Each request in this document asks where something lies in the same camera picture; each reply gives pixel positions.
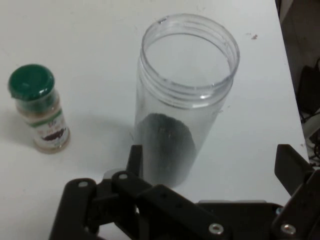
spice label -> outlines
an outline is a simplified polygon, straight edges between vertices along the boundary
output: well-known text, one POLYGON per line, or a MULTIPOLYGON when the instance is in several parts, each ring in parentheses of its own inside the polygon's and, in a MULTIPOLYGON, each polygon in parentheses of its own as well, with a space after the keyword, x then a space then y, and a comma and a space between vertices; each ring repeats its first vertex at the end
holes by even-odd
POLYGON ((27 122, 35 143, 41 148, 56 148, 63 145, 69 137, 62 110, 48 119, 37 122, 27 122))

screw head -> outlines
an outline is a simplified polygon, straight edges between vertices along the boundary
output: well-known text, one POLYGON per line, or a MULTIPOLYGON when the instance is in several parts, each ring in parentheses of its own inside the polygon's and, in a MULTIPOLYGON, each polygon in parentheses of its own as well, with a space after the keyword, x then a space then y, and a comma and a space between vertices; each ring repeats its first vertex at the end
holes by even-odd
POLYGON ((224 227, 219 223, 212 223, 209 225, 209 232, 214 235, 221 235, 224 232, 224 227))
POLYGON ((278 207, 276 210, 275 210, 275 214, 279 215, 283 210, 283 207, 278 207))
POLYGON ((288 235, 294 235, 297 232, 296 228, 290 224, 282 224, 281 231, 288 235))
POLYGON ((119 179, 127 179, 127 178, 128 178, 128 175, 125 173, 122 173, 119 175, 119 179))
POLYGON ((78 187, 79 187, 79 188, 84 188, 84 187, 86 187, 86 186, 88 186, 88 182, 87 182, 87 181, 81 181, 81 182, 79 182, 79 184, 78 184, 78 187))

green lid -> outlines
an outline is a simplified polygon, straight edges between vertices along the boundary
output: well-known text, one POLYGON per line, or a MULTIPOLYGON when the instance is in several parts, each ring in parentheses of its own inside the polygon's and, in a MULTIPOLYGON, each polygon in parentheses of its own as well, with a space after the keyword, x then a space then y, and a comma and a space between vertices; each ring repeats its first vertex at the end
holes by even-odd
POLYGON ((29 64, 12 73, 8 88, 13 98, 32 101, 49 94, 54 85, 55 78, 48 68, 29 64))

clear plastic jar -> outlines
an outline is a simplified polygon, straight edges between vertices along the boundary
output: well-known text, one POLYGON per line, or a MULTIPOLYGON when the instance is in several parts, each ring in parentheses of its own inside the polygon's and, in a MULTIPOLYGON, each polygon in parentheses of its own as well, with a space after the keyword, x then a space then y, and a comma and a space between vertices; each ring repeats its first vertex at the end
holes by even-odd
POLYGON ((29 64, 12 73, 8 87, 18 112, 29 126, 37 149, 56 153, 69 142, 70 131, 49 69, 29 64))
POLYGON ((134 131, 147 181, 175 186, 187 177, 239 60, 233 36, 208 18, 176 14, 147 29, 138 61, 134 131))

white table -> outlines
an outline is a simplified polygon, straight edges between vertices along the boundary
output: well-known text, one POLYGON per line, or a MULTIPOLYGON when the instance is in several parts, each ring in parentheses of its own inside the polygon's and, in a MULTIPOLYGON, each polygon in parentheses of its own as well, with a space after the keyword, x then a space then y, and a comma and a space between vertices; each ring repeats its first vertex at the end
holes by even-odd
MULTIPOLYGON (((274 174, 277 144, 291 144, 304 158, 307 152, 274 1, 2 0, 1 239, 47 239, 69 180, 100 182, 108 169, 125 166, 142 36, 156 19, 182 12, 224 25, 241 60, 223 112, 175 190, 192 201, 289 199, 274 174), (33 147, 7 90, 10 74, 28 63, 56 77, 72 137, 58 154, 33 147)), ((124 238, 112 226, 101 235, 124 238)))

